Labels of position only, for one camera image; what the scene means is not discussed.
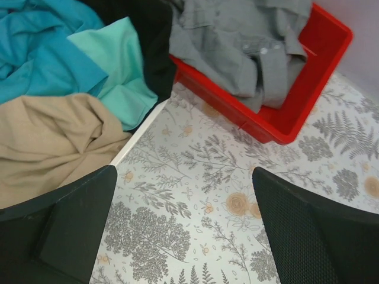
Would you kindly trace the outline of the floral table mat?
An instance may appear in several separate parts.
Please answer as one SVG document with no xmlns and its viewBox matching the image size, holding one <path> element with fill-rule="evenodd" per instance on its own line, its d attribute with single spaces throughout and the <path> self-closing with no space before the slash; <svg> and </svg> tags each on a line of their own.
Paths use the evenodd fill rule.
<svg viewBox="0 0 379 284">
<path fill-rule="evenodd" d="M 177 83 L 117 163 L 91 283 L 278 283 L 256 167 L 378 212 L 378 106 L 334 75 L 293 143 L 262 144 Z"/>
</svg>

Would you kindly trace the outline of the red plastic bin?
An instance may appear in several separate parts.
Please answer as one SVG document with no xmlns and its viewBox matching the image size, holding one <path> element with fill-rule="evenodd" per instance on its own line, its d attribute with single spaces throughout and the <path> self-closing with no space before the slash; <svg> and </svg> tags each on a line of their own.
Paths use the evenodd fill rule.
<svg viewBox="0 0 379 284">
<path fill-rule="evenodd" d="M 353 39 L 349 27 L 318 4 L 299 36 L 308 60 L 280 109 L 262 107 L 256 114 L 176 57 L 176 81 L 261 143 L 292 143 Z"/>
</svg>

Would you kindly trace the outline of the mint green t shirt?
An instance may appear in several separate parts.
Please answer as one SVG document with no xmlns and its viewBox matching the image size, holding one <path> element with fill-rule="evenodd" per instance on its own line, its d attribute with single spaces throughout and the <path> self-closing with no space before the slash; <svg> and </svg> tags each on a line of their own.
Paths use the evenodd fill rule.
<svg viewBox="0 0 379 284">
<path fill-rule="evenodd" d="M 123 130 L 138 127 L 158 96 L 146 84 L 138 34 L 129 17 L 68 39 L 108 75 L 98 99 L 121 121 Z"/>
</svg>

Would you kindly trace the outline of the blue t shirt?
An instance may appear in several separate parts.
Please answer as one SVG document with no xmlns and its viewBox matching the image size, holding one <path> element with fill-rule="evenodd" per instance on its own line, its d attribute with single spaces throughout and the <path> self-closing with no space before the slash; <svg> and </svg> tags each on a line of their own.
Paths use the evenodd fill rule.
<svg viewBox="0 0 379 284">
<path fill-rule="evenodd" d="M 68 37 L 103 26 L 80 1 L 1 1 L 1 103 L 21 95 L 97 96 L 108 75 Z"/>
</svg>

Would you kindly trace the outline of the black t shirt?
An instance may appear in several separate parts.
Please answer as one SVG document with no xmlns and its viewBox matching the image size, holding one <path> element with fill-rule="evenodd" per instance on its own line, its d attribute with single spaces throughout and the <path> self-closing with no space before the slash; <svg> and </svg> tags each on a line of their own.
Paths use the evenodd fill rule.
<svg viewBox="0 0 379 284">
<path fill-rule="evenodd" d="M 169 57 L 172 9 L 159 0 L 83 0 L 104 24 L 129 17 L 138 33 L 144 59 L 147 86 L 158 96 L 158 103 L 167 100 L 172 91 L 176 65 Z"/>
</svg>

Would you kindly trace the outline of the beige polo shirt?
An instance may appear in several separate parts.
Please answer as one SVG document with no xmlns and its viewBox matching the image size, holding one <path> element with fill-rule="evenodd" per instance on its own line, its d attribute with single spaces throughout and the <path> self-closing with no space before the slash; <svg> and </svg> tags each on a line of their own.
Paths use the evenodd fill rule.
<svg viewBox="0 0 379 284">
<path fill-rule="evenodd" d="M 110 164 L 132 137 L 95 97 L 20 96 L 1 105 L 1 208 Z"/>
</svg>

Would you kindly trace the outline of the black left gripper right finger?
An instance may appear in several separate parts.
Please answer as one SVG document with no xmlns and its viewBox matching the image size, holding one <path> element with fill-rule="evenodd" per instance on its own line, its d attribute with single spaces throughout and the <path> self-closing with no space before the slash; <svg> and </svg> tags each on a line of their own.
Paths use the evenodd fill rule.
<svg viewBox="0 0 379 284">
<path fill-rule="evenodd" d="M 261 167 L 252 183 L 281 283 L 378 283 L 378 214 Z"/>
</svg>

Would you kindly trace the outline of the grey button shirt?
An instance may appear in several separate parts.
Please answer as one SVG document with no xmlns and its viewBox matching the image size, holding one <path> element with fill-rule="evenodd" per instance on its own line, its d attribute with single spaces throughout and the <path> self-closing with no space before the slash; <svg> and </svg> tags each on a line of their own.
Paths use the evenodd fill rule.
<svg viewBox="0 0 379 284">
<path fill-rule="evenodd" d="M 171 55 L 253 112 L 281 108 L 307 54 L 309 0 L 170 1 Z"/>
</svg>

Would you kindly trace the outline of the white laundry basket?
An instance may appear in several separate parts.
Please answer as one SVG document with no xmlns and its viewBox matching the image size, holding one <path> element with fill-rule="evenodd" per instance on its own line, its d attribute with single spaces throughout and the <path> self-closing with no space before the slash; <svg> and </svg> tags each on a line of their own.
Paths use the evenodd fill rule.
<svg viewBox="0 0 379 284">
<path fill-rule="evenodd" d="M 159 103 L 151 113 L 146 117 L 146 119 L 141 123 L 136 132 L 132 135 L 129 141 L 125 144 L 125 146 L 120 150 L 120 152 L 113 158 L 110 165 L 117 166 L 121 163 L 124 157 L 130 152 L 130 150 L 135 146 L 135 144 L 139 141 L 139 139 L 143 136 L 143 134 L 149 129 L 149 127 L 153 124 L 156 117 L 162 112 L 164 107 L 166 106 L 168 100 L 165 100 Z"/>
</svg>

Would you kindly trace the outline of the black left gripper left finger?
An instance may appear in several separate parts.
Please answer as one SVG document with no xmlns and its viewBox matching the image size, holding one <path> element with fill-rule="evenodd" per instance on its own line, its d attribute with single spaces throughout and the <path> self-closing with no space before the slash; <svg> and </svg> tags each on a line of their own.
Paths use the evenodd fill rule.
<svg viewBox="0 0 379 284">
<path fill-rule="evenodd" d="M 89 283 L 117 183 L 104 166 L 1 210 L 1 283 Z"/>
</svg>

